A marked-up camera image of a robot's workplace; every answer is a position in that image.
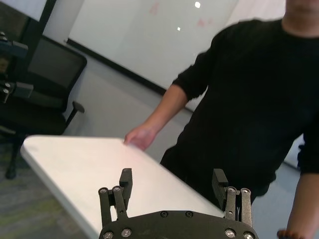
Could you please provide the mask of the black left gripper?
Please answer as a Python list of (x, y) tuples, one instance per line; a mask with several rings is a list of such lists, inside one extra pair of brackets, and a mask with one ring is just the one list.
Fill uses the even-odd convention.
[(4, 32), (0, 33), (0, 102), (5, 104), (14, 92), (15, 97), (29, 98), (34, 87), (27, 83), (9, 81), (7, 69), (12, 55), (18, 58), (26, 57), (28, 46), (17, 41), (9, 41)]

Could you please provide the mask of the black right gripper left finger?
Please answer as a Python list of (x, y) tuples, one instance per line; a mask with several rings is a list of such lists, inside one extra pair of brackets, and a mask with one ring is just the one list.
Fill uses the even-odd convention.
[(98, 190), (100, 199), (100, 209), (102, 226), (112, 222), (111, 210), (112, 206), (115, 207), (117, 214), (117, 221), (120, 219), (127, 219), (127, 209), (129, 199), (131, 197), (133, 187), (133, 176), (131, 168), (124, 168), (119, 179), (119, 185), (108, 189), (106, 187)]

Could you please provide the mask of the person right hand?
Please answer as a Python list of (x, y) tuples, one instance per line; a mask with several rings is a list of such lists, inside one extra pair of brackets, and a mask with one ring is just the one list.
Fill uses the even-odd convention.
[(153, 128), (143, 124), (126, 134), (124, 144), (133, 145), (140, 150), (145, 151), (152, 144), (156, 135), (157, 132)]

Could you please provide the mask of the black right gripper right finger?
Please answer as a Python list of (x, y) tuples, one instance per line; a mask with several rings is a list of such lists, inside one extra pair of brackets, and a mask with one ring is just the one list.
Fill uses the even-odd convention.
[(252, 227), (251, 191), (247, 188), (237, 190), (229, 186), (222, 169), (214, 169), (212, 188), (219, 203), (219, 208), (228, 220), (244, 223)]

